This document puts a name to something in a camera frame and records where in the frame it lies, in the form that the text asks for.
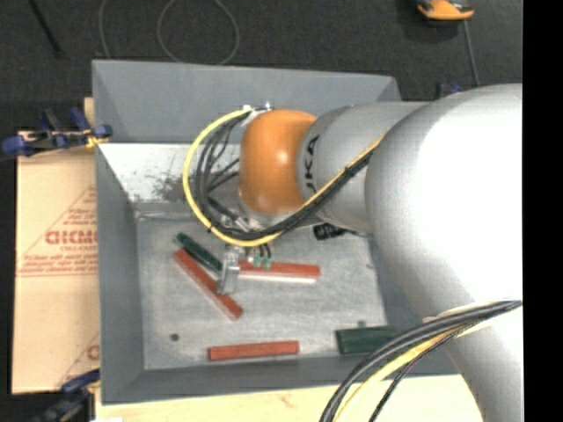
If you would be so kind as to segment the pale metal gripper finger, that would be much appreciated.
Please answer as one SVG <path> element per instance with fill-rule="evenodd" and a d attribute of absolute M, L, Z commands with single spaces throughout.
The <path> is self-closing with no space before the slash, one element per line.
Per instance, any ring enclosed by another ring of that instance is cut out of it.
<path fill-rule="evenodd" d="M 239 265 L 224 265 L 216 283 L 216 292 L 220 295 L 233 294 L 237 287 L 239 271 Z"/>
<path fill-rule="evenodd" d="M 226 273 L 238 273 L 240 249 L 235 245 L 227 244 L 223 253 L 223 270 Z"/>

